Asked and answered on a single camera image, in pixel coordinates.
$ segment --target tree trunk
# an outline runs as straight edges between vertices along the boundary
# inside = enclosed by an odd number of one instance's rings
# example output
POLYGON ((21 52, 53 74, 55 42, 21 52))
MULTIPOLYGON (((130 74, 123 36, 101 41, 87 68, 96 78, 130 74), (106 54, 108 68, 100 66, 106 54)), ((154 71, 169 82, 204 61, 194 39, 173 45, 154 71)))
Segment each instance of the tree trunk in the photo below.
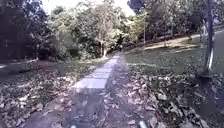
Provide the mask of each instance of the tree trunk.
POLYGON ((106 57, 106 55, 107 55, 107 49, 104 48, 104 50, 103 50, 103 57, 106 57))
POLYGON ((207 20, 208 20, 208 46, 206 49, 205 63, 203 73, 209 75, 213 61, 213 47, 214 47, 214 32, 213 32, 213 17, 211 13, 211 0, 206 0, 207 5, 207 20))

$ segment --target concrete path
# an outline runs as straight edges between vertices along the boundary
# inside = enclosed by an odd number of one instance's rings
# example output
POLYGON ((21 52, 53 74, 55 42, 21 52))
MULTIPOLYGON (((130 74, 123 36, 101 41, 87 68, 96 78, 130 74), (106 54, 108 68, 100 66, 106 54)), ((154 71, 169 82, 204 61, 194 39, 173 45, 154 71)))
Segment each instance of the concrete path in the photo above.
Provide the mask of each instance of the concrete path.
POLYGON ((113 74, 120 55, 112 57, 102 67, 84 77, 58 98, 48 103, 41 112, 35 112, 25 122, 25 128, 96 128, 108 79, 113 74))
POLYGON ((117 63, 119 55, 112 57, 102 67, 96 69, 92 74, 86 76, 74 85, 75 88, 104 89, 113 67, 117 63))

